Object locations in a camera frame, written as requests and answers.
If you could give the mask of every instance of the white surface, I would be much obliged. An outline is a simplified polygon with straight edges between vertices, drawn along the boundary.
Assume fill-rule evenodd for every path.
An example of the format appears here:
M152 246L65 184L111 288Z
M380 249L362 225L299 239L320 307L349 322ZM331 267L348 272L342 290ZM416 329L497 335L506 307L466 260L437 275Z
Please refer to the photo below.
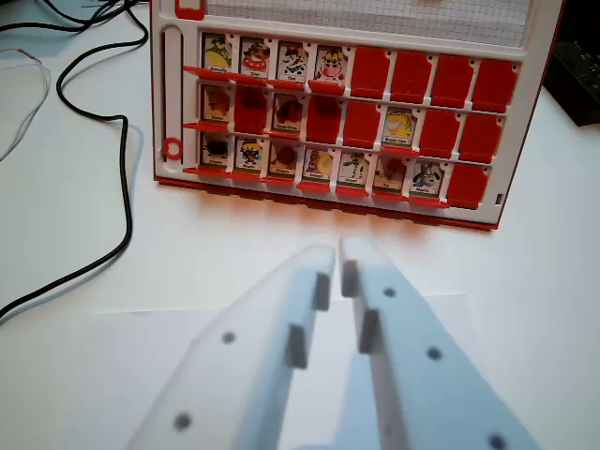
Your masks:
M44 64L55 78L84 50L138 35L120 17ZM84 313L228 305L296 250L348 233L372 238L421 293L468 293L488 378L543 448L597 447L599 126L577 128L542 91L496 232L160 187L151 175L148 55L146 46L98 65L67 89L79 105L126 113L143 131L133 241L100 276L0 326L2 448L61 448ZM0 86L0 98L29 96ZM123 236L119 129L75 115L52 90L0 164L3 304ZM129 138L133 158L139 138Z
M467 296L432 295L427 301L456 343L484 371ZM79 351L81 370L66 415L62 448L124 449L191 340L222 310L209 307L86 318ZM378 448L369 361L356 351L352 301L334 301L329 311L317 313L313 339L308 369L293 373L279 449L303 445L332 450Z
M518 47L530 0L207 0L208 14Z

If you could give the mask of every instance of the red flap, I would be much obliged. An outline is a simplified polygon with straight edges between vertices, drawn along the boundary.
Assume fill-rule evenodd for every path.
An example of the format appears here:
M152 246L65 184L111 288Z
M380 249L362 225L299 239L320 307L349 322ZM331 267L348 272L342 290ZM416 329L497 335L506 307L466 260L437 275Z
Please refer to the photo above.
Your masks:
M473 66L467 56L441 54L431 88L431 104L464 108L469 94Z
M421 155L450 158L460 122L452 111L427 110L421 134Z
M353 195L354 197L368 197L364 187L336 186L336 194Z
M196 167L189 167L184 169L185 173L195 173L196 175L206 175L206 176L220 176L223 178L230 178L231 174L226 172L226 168L224 167L210 167L203 166L202 164Z
M292 80L267 80L267 84L270 84L277 89L288 89L291 91L304 91L304 85L300 82L293 82Z
M329 181L325 183L319 181L303 180L300 183L298 183L298 186L296 187L300 190L314 190L316 192L329 192L331 190L329 187Z
M326 94L328 96L341 96L346 88L336 82L322 82L319 80L308 80L310 90L314 94Z
M388 145L382 143L381 153L384 155L394 155L396 157L417 157L418 151L414 151L411 147L399 147L397 145Z
M266 97L263 90L237 86L233 118L235 131L263 134L266 125Z
M212 133L227 132L227 124L208 122L205 120L201 120L197 124L184 124L184 128L198 129L199 131L209 131Z
M371 192L371 197L375 197L376 199L389 200L390 202L406 202L409 200L408 197L404 197L399 192L377 190L376 187L373 188L373 191Z
M495 115L467 115L458 147L458 158L465 161L491 162L503 130L499 120Z
M390 59L385 49L376 47L356 47L352 80L353 97L383 98Z
M446 197L450 206L477 209L486 192L487 169L472 164L455 164Z
M253 77L246 73L228 73L230 80L234 80L238 84L247 84L249 86L266 86L264 78Z
M203 80L213 80L215 82L226 82L231 75L230 72L215 72L210 68L184 66L184 70L202 78Z
M198 0L200 7L194 9L192 7L180 7L180 0L175 0L175 15L179 19L188 19L191 21L201 21L204 19L204 11L206 10L206 0Z
M485 59L479 66L472 108L479 111L505 113L517 83L515 63Z
M308 102L307 140L336 143L340 120L341 108L337 98L312 96Z
M392 100L423 103L430 73L431 63L426 53L398 51L392 80Z
M373 148L380 116L375 103L350 100L344 122L344 145Z

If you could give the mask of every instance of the character card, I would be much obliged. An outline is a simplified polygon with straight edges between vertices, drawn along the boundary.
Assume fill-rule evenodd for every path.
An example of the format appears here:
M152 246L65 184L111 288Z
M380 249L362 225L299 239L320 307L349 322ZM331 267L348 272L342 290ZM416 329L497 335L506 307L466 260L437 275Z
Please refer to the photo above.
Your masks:
M385 116L382 143L410 147L413 144L416 117L411 110L388 108Z
M212 167L227 167L229 137L226 134L201 133L201 164Z
M308 53L300 42L279 42L277 79L304 83L307 79Z
M373 189L402 192L405 174L406 166L400 158L381 155L377 158Z
M204 33L204 53L202 65L215 72L232 71L232 44L227 42L225 35Z
M301 121L302 103L298 101L297 97L275 94L273 129L299 133Z
M348 58L341 47L320 45L317 50L315 80L343 85L346 82Z
M266 78L269 70L270 49L264 39L242 37L242 54L240 54L240 73L255 78Z
M331 178L334 158L327 150L307 149L304 155L304 170L302 179L308 181L327 182Z
M294 178L296 175L296 150L285 142L271 142L269 175Z

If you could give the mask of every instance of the cartoon dog picture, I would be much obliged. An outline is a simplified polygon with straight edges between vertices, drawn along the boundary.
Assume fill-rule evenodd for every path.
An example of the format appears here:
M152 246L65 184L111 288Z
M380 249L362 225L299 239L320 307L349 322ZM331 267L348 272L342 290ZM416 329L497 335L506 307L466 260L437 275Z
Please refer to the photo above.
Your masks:
M307 71L308 54L297 42L281 42L277 75L281 80L303 82Z
M232 46L225 41L225 35L208 35L204 40L205 64L208 68L230 68L232 66Z
M438 163L419 163L414 166L416 175L412 179L411 192L436 196L442 184L442 171Z
M341 47L319 48L315 80L341 83L346 72L346 56Z
M276 96L276 113L274 128L300 131L302 120L302 103L294 96Z
M242 59L243 73L249 72L249 75L258 76L256 72L266 72L267 60L271 52L268 47L258 40L246 40L242 43L242 50L244 55Z
M220 86L204 87L204 119L226 121L229 114L229 96Z

